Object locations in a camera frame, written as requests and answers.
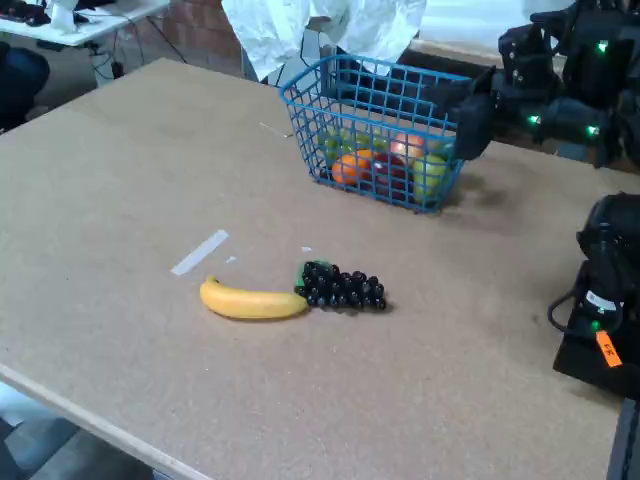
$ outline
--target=green led light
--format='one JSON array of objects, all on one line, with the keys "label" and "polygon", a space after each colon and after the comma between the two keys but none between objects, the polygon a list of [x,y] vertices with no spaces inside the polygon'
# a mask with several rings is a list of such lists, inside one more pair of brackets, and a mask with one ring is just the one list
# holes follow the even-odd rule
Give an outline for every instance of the green led light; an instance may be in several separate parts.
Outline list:
[{"label": "green led light", "polygon": [[593,125],[589,125],[587,127],[587,135],[589,137],[596,137],[600,134],[600,129],[598,127],[594,127]]}]

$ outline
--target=white tape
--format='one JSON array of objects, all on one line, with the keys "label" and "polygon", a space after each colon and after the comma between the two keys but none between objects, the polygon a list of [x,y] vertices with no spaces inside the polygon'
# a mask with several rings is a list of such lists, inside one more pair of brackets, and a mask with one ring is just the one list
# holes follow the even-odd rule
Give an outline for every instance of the white tape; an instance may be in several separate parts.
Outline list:
[{"label": "white tape", "polygon": [[211,235],[207,240],[202,242],[202,244],[196,248],[189,255],[184,257],[184,259],[175,267],[171,269],[171,273],[174,275],[184,275],[189,272],[193,267],[199,264],[204,257],[213,252],[216,248],[222,245],[229,237],[229,234],[224,230],[218,230],[216,233]]}]

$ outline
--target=grapes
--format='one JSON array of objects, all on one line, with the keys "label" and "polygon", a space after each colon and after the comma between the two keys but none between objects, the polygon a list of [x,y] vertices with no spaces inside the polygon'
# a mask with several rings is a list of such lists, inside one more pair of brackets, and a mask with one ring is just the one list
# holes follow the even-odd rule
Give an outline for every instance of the grapes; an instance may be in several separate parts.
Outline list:
[{"label": "grapes", "polygon": [[373,294],[376,296],[376,298],[382,298],[382,296],[384,295],[384,285],[379,283],[375,287],[373,287]]},{"label": "grapes", "polygon": [[311,307],[362,310],[384,310],[384,285],[378,277],[356,270],[341,272],[337,265],[306,262],[302,268],[302,283],[294,292],[307,299]]}]

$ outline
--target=orange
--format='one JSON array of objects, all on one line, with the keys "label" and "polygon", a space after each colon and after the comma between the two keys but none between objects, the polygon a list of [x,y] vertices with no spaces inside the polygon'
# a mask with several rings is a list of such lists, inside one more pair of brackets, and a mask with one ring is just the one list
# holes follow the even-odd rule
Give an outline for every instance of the orange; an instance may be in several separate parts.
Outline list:
[{"label": "orange", "polygon": [[331,167],[331,174],[337,183],[357,185],[358,180],[371,170],[371,150],[358,150],[340,157]]}]

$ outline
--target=brick wall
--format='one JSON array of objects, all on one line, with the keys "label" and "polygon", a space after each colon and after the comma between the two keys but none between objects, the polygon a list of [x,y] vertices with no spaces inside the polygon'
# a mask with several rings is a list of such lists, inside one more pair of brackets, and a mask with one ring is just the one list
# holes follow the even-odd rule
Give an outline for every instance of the brick wall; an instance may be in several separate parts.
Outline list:
[{"label": "brick wall", "polygon": [[[172,0],[169,11],[152,20],[185,54],[202,52],[240,63],[240,43],[222,10],[221,0]],[[165,41],[148,22],[138,23],[138,32],[145,48],[166,48]]]}]

